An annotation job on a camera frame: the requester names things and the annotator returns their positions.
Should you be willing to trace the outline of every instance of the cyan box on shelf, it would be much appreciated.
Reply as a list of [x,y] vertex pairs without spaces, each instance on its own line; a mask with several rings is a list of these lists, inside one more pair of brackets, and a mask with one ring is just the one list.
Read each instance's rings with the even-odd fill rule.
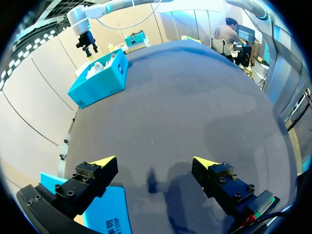
[[127,46],[132,46],[141,42],[144,42],[146,39],[145,33],[141,30],[138,33],[132,33],[130,36],[125,38],[125,42]]
[[[95,62],[105,65],[111,59],[111,54],[115,54],[113,62],[104,67],[104,70],[86,79],[88,71]],[[77,78],[73,86],[68,91],[68,95],[80,107],[85,108],[103,98],[118,93],[125,89],[128,69],[128,60],[121,49],[92,62]]]

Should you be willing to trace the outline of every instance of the cable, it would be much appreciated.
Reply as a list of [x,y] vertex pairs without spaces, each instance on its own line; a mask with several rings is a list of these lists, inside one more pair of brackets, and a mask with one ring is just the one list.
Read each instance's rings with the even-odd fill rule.
[[160,5],[161,2],[162,2],[162,0],[159,0],[159,2],[158,2],[158,4],[157,4],[157,6],[155,7],[155,9],[154,9],[153,11],[151,11],[151,12],[148,14],[147,17],[145,17],[144,19],[142,19],[140,22],[135,23],[135,24],[132,24],[132,25],[130,25],[130,26],[125,26],[125,27],[120,27],[120,28],[113,28],[113,27],[110,27],[110,26],[106,25],[105,23],[102,23],[101,21],[99,21],[99,19],[97,19],[97,21],[98,21],[101,25],[103,25],[103,26],[105,26],[105,27],[107,27],[107,28],[110,28],[110,29],[117,29],[117,30],[119,30],[119,29],[131,28],[131,27],[133,27],[133,26],[136,26],[136,25],[142,23],[142,22],[145,21],[149,16],[151,16],[151,14],[154,13],[154,11],[158,8],[158,6]]
[[294,122],[291,124],[291,126],[289,126],[289,128],[287,129],[287,132],[290,131],[290,129],[292,129],[296,123],[301,119],[301,117],[303,117],[304,113],[307,111],[307,109],[309,108],[310,104],[308,103],[306,105],[306,107],[304,108],[304,110],[299,114],[299,116],[294,120]]
[[287,214],[286,211],[284,211],[284,212],[280,211],[280,212],[275,212],[275,213],[272,213],[272,214],[265,215],[263,217],[260,217],[260,218],[256,219],[254,222],[252,222],[252,223],[250,223],[248,225],[245,225],[242,228],[239,228],[239,229],[235,230],[231,234],[242,233],[243,231],[245,231],[245,230],[251,228],[252,226],[257,225],[257,224],[259,224],[259,223],[261,223],[261,222],[263,222],[263,221],[265,221],[267,219],[278,217],[278,216],[285,216],[286,214]]

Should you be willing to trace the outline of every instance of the black cable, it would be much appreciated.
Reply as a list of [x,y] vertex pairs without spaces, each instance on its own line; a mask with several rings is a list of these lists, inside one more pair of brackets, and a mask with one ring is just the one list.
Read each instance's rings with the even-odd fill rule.
[[304,108],[304,110],[299,114],[299,116],[295,119],[295,121],[291,124],[291,126],[289,126],[289,128],[287,129],[287,132],[289,132],[290,129],[292,129],[296,123],[303,117],[304,113],[307,111],[307,109],[309,108],[310,104],[308,103],[306,105],[306,107]]
[[248,225],[245,225],[242,228],[239,228],[239,229],[235,230],[231,234],[242,233],[243,231],[245,231],[245,230],[251,228],[252,226],[257,225],[257,224],[259,224],[259,223],[261,223],[261,222],[263,222],[263,221],[265,221],[267,219],[274,218],[274,217],[277,217],[277,216],[285,216],[286,214],[287,214],[287,212],[280,211],[280,212],[275,212],[275,213],[271,213],[271,214],[265,215],[263,217],[260,217],[260,218],[256,219],[254,222],[252,222],[252,223],[250,223]]

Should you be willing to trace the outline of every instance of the computer monitor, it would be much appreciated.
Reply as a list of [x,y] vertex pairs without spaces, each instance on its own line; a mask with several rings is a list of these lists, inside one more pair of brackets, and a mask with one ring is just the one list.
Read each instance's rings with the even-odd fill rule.
[[243,25],[236,26],[236,32],[238,36],[251,44],[254,44],[254,30],[251,28],[247,28]]

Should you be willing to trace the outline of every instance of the desk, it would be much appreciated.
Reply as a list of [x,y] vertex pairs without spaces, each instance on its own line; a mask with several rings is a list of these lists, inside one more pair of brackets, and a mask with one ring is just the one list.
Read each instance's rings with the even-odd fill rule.
[[191,174],[193,156],[226,161],[256,195],[293,202],[296,163],[273,105],[236,65],[191,40],[127,54],[126,89],[79,110],[66,175],[116,155],[134,234],[225,233],[233,219]]

